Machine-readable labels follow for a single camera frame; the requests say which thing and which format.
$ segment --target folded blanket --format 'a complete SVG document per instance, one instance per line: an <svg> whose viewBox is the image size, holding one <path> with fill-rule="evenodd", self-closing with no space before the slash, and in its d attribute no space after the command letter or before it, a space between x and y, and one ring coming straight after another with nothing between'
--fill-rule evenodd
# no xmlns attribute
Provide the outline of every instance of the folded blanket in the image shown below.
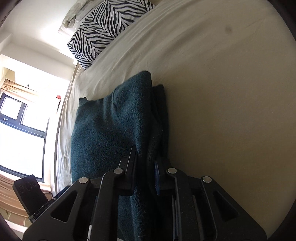
<svg viewBox="0 0 296 241"><path fill-rule="evenodd" d="M154 160L166 156L168 114L164 88L152 87L147 71L131 77L103 99L80 98L71 141L72 180L97 178L118 167L136 145L136 188L121 196L118 237L125 241L159 239Z"/></svg>

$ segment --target pillowcase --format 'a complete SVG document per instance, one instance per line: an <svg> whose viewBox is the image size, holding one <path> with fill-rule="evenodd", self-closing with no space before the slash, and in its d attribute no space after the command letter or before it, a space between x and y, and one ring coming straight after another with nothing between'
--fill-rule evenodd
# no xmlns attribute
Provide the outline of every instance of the pillowcase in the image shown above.
<svg viewBox="0 0 296 241"><path fill-rule="evenodd" d="M84 19L67 46L86 69L114 38L153 7L148 0L104 0Z"/></svg>
<svg viewBox="0 0 296 241"><path fill-rule="evenodd" d="M86 0L78 0L75 5L77 5L77 3L81 1L82 3L84 3ZM80 27L86 16L89 15L92 10L97 7L102 1L103 0L88 0L88 2L80 10L71 8L64 18L63 23L58 30L58 33L64 35L66 38L68 38L68 40L70 40L77 29Z"/></svg>

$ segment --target beige curtain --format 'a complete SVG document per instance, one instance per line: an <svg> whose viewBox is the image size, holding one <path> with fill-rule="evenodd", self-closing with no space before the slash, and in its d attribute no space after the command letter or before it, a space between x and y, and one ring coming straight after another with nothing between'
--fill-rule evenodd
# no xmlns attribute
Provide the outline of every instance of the beige curtain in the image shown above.
<svg viewBox="0 0 296 241"><path fill-rule="evenodd" d="M4 81L0 90L4 94L26 104L38 103L40 101L38 92L7 79Z"/></svg>
<svg viewBox="0 0 296 241"><path fill-rule="evenodd" d="M0 207L11 213L28 217L13 188L13 180L0 174Z"/></svg>

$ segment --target zebra print pillow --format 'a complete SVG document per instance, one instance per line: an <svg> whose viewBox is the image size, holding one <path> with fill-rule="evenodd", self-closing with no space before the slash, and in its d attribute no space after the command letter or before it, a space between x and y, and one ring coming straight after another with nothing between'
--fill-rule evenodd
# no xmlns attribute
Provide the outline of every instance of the zebra print pillow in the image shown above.
<svg viewBox="0 0 296 241"><path fill-rule="evenodd" d="M148 0L104 0L84 19L67 46L86 69L114 38L152 8Z"/></svg>

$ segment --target white bed sheet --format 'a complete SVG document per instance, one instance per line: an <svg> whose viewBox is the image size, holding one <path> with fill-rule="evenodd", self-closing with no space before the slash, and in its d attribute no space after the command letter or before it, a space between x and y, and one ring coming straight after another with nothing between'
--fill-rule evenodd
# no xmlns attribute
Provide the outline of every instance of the white bed sheet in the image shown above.
<svg viewBox="0 0 296 241"><path fill-rule="evenodd" d="M58 142L70 184L79 97L148 70L167 96L169 158L212 176L270 236L296 198L296 42L267 0L164 0L71 83Z"/></svg>

